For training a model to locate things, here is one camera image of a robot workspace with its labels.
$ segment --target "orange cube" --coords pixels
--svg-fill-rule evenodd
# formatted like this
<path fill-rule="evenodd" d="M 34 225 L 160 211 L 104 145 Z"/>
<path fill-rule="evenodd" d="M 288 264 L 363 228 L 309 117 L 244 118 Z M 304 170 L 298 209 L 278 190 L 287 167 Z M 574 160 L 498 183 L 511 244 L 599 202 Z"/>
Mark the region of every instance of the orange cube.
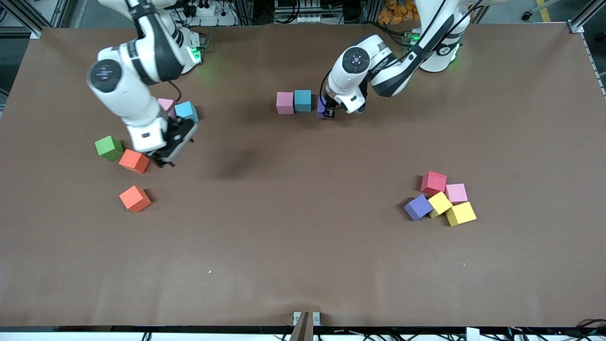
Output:
<path fill-rule="evenodd" d="M 140 212 L 152 203 L 147 194 L 137 186 L 127 189 L 120 195 L 120 199 L 124 203 L 124 206 L 126 206 L 126 209 L 133 212 Z"/>
<path fill-rule="evenodd" d="M 147 165 L 150 164 L 150 159 L 141 153 L 127 149 L 124 151 L 119 164 L 133 172 L 144 173 L 147 169 Z"/>

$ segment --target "green cube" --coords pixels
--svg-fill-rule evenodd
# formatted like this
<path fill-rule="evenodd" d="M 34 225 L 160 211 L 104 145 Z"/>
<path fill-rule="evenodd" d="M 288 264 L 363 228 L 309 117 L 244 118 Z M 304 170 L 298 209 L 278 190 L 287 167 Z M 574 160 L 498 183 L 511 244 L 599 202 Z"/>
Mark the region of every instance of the green cube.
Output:
<path fill-rule="evenodd" d="M 122 157 L 122 154 L 124 154 L 122 143 L 113 138 L 111 135 L 95 142 L 95 147 L 97 147 L 97 153 L 99 156 L 107 161 L 117 160 Z"/>

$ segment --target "yellow cube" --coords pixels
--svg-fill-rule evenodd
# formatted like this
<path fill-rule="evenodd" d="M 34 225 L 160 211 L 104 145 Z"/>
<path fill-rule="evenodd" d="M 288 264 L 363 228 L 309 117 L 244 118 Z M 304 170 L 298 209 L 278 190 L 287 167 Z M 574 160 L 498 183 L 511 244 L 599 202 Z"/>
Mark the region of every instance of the yellow cube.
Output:
<path fill-rule="evenodd" d="M 427 201 L 431 204 L 433 209 L 429 212 L 429 216 L 431 218 L 435 218 L 438 215 L 446 212 L 447 209 L 453 207 L 452 203 L 448 200 L 444 192 L 440 192 L 433 197 L 429 198 Z"/>
<path fill-rule="evenodd" d="M 450 223 L 450 226 L 456 226 L 477 219 L 469 201 L 453 206 L 451 209 L 446 211 L 446 217 L 448 218 L 448 223 Z"/>

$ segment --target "tabletop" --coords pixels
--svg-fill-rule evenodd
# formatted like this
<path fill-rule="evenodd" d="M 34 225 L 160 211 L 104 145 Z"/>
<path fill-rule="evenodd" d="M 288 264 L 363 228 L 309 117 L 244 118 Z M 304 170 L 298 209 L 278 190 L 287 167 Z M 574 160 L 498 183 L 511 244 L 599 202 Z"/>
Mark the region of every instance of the tabletop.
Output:
<path fill-rule="evenodd" d="M 372 26 L 215 29 L 176 84 L 201 116 L 176 167 L 97 156 L 88 89 L 134 30 L 48 29 L 0 119 L 0 324 L 573 326 L 606 315 L 604 96 L 565 24 L 471 25 L 452 65 L 363 115 L 278 115 Z M 394 48 L 388 36 L 381 33 Z M 168 84 L 155 96 L 175 98 Z M 422 174 L 476 221 L 413 222 Z M 153 204 L 118 195 L 132 185 Z"/>

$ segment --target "pink cube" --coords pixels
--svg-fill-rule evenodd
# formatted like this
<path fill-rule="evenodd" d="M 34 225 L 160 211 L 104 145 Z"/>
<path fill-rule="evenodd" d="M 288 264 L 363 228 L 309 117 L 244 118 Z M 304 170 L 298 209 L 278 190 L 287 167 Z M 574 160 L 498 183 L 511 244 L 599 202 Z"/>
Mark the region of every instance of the pink cube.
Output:
<path fill-rule="evenodd" d="M 465 185 L 462 183 L 446 185 L 446 197 L 455 205 L 466 202 L 467 191 L 465 190 Z"/>
<path fill-rule="evenodd" d="M 429 195 L 436 195 L 446 190 L 446 175 L 429 172 L 423 177 L 421 183 L 421 192 Z"/>
<path fill-rule="evenodd" d="M 294 115 L 295 114 L 295 94 L 293 92 L 278 92 L 276 98 L 276 109 L 281 115 Z"/>
<path fill-rule="evenodd" d="M 173 105 L 174 102 L 175 101 L 167 100 L 166 98 L 158 98 L 158 104 L 160 104 L 160 107 L 164 111 L 168 110 L 168 108 L 170 108 L 170 106 Z M 175 113 L 175 107 L 173 107 L 171 111 L 167 112 L 167 115 L 170 118 L 176 118 L 177 114 Z"/>

